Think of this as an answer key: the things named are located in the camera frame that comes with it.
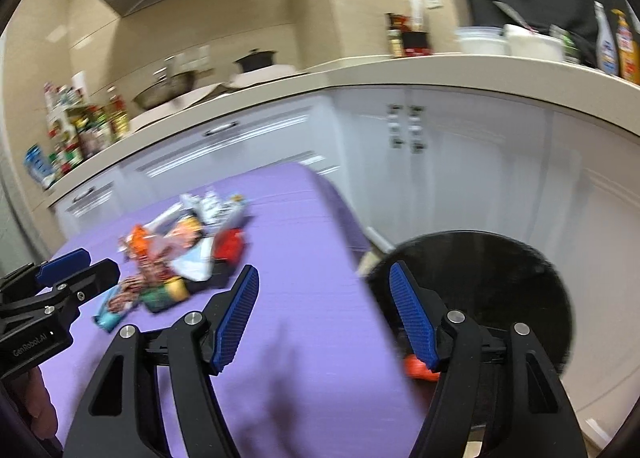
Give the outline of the left human hand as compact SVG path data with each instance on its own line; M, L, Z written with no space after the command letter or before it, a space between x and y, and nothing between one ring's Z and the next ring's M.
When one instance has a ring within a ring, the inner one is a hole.
M30 428L40 440L54 438L58 416L44 384L39 367L32 368L11 382L11 388L30 417Z

